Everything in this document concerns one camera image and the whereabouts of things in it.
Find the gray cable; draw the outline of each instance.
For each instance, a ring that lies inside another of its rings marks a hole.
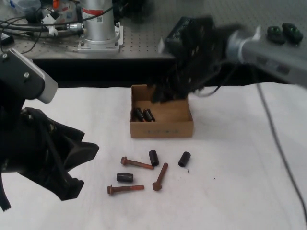
[[[277,132],[276,132],[276,128],[275,128],[275,125],[274,125],[274,122],[273,122],[273,118],[272,118],[272,115],[270,113],[270,110],[269,110],[269,107],[268,107],[268,104],[265,100],[265,97],[264,97],[264,93],[262,91],[262,87],[261,85],[259,84],[259,81],[258,81],[258,76],[256,74],[256,70],[254,67],[251,67],[251,72],[252,72],[252,77],[256,83],[256,86],[257,86],[257,90],[258,90],[258,93],[259,93],[259,96],[260,96],[260,99],[261,99],[261,102],[262,102],[262,105],[264,107],[264,110],[265,110],[265,113],[267,115],[267,118],[268,118],[268,121],[269,121],[269,124],[270,124],[270,129],[271,129],[271,132],[272,132],[272,135],[273,135],[273,138],[274,138],[274,141],[275,141],[275,144],[276,144],[276,147],[278,149],[278,152],[283,160],[283,164],[287,170],[287,173],[289,175],[289,178],[290,178],[290,181],[295,189],[295,192],[298,196],[298,199],[301,203],[301,206],[302,206],[302,209],[303,209],[303,212],[304,212],[304,218],[305,218],[305,224],[306,224],[306,229],[307,229],[307,210],[306,210],[306,204],[304,202],[304,198],[302,196],[302,193],[301,191],[299,190],[298,188],[298,185],[294,179],[294,176],[293,176],[293,173],[291,171],[291,168],[289,166],[289,163],[288,163],[288,160],[283,152],[283,148],[280,144],[280,140],[277,136]]]

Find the black tube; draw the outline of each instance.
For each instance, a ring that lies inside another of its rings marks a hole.
[[[150,109],[144,109],[144,117],[146,121],[155,121],[155,118]]]
[[[149,158],[150,158],[150,162],[152,163],[153,167],[159,165],[158,155],[155,150],[149,151]]]
[[[184,152],[184,153],[182,154],[182,157],[180,158],[180,160],[179,160],[179,162],[178,162],[178,165],[179,165],[180,167],[185,167],[185,166],[187,165],[187,163],[188,163],[190,157],[191,157],[191,154],[190,154],[189,152]]]
[[[133,182],[133,174],[131,173],[123,173],[118,172],[116,176],[116,180],[119,182]]]
[[[142,109],[140,108],[135,108],[134,109],[134,114],[135,116],[138,118],[139,121],[146,121],[145,120],[145,117],[144,117],[144,114],[142,112]]]
[[[47,28],[38,29],[38,28],[27,28],[27,27],[20,27],[20,26],[6,26],[6,25],[0,25],[0,28],[6,29],[6,30],[18,30],[18,31],[31,31],[31,32],[48,32],[49,30]]]

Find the black cylindrical spacer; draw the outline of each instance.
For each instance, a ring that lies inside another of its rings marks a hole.
[[[144,109],[144,117],[146,121],[155,121],[155,118],[150,109]]]
[[[145,120],[145,117],[144,117],[144,114],[142,112],[142,109],[135,108],[134,109],[134,114],[138,118],[139,121],[144,121]]]
[[[178,162],[178,165],[179,165],[180,167],[185,167],[185,166],[187,165],[187,163],[188,163],[190,157],[191,157],[191,154],[190,154],[189,152],[184,152],[184,153],[182,154],[182,157],[180,158],[180,160],[179,160],[179,162]]]
[[[116,180],[119,182],[133,182],[133,174],[118,172]]]
[[[150,162],[152,163],[153,167],[159,165],[158,155],[155,150],[149,151],[149,158],[150,158]]]

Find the hex head bolt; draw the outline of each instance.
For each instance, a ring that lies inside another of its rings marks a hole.
[[[154,183],[153,183],[153,189],[154,189],[155,191],[159,191],[159,190],[162,188],[161,182],[162,182],[162,180],[163,180],[163,177],[164,177],[164,175],[165,175],[165,173],[166,173],[167,168],[168,168],[168,164],[167,164],[167,163],[164,163],[164,165],[163,165],[163,167],[162,167],[162,170],[161,170],[161,172],[160,172],[160,175],[159,175],[159,177],[158,177],[157,182],[154,182]]]
[[[145,168],[145,169],[154,169],[154,167],[152,165],[144,164],[144,163],[137,162],[137,161],[128,160],[127,157],[122,157],[120,163],[122,163],[123,165],[131,164],[131,165],[139,166],[139,167],[142,167],[142,168]]]
[[[117,192],[143,190],[144,185],[133,185],[133,186],[122,186],[122,187],[112,187],[111,185],[107,187],[107,193],[112,195]]]

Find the sticker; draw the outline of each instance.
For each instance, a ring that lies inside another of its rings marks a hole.
[[[87,18],[91,18],[93,16],[97,16],[103,13],[103,10],[88,10],[85,8],[82,8],[82,17],[83,19],[87,19]],[[96,17],[96,18],[92,18],[89,21],[91,22],[97,22],[97,23],[103,23],[104,22],[104,18],[103,15]]]

